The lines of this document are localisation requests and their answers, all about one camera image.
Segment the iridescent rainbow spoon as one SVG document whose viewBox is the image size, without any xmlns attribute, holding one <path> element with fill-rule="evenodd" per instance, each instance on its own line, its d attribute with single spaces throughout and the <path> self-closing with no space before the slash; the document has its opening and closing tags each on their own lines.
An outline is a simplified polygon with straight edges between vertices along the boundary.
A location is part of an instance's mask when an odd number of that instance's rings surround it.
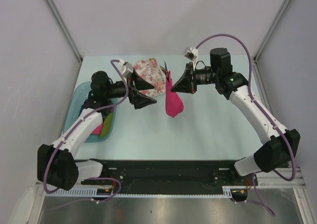
<svg viewBox="0 0 317 224">
<path fill-rule="evenodd" d="M 168 74 L 168 70 L 167 70 L 167 67 L 163 67 L 163 66 L 160 66 L 160 69 L 162 70 L 162 72 L 164 73 L 165 77 L 167 80 L 169 80 L 169 74 Z"/>
</svg>

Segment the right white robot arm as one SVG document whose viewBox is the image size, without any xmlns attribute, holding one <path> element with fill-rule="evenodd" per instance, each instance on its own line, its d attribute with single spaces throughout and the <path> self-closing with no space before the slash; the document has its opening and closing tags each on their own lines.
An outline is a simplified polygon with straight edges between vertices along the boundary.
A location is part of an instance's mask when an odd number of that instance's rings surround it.
<svg viewBox="0 0 317 224">
<path fill-rule="evenodd" d="M 229 181 L 240 185 L 247 175 L 270 172 L 286 162 L 295 160 L 300 134 L 281 124 L 262 103 L 258 101 L 250 87 L 250 80 L 241 73 L 234 72 L 231 56 L 226 48 L 210 51 L 210 66 L 197 69 L 198 50 L 187 48 L 184 53 L 190 60 L 185 71 L 171 90 L 193 94 L 197 86 L 214 84 L 219 94 L 235 105 L 257 133 L 262 146 L 248 157 L 235 162 L 229 171 Z"/>
</svg>

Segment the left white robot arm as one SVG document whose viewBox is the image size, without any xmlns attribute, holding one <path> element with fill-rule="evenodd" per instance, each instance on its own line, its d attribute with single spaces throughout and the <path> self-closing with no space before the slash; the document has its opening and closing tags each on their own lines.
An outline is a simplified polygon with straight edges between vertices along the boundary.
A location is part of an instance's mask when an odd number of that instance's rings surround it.
<svg viewBox="0 0 317 224">
<path fill-rule="evenodd" d="M 144 95 L 143 90 L 154 89 L 154 85 L 140 77 L 135 70 L 121 75 L 113 82 L 106 72 L 97 71 L 91 77 L 90 91 L 84 108 L 77 120 L 51 145 L 43 144 L 37 153 L 37 178 L 45 186 L 52 185 L 70 190 L 76 183 L 93 179 L 98 184 L 109 180 L 109 171 L 98 161 L 76 162 L 75 156 L 92 132 L 110 117 L 116 106 L 113 99 L 129 102 L 135 109 L 156 103 Z"/>
</svg>

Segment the magenta paper napkin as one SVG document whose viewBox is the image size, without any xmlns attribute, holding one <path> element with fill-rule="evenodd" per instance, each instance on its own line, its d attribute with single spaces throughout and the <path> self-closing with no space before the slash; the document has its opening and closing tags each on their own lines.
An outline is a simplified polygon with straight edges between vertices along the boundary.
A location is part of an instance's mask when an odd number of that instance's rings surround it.
<svg viewBox="0 0 317 224">
<path fill-rule="evenodd" d="M 168 116 L 175 118 L 178 114 L 183 112 L 184 104 L 176 92 L 172 92 L 173 81 L 171 78 L 171 72 L 168 71 L 168 76 L 165 80 L 166 92 L 165 92 L 165 112 Z"/>
</svg>

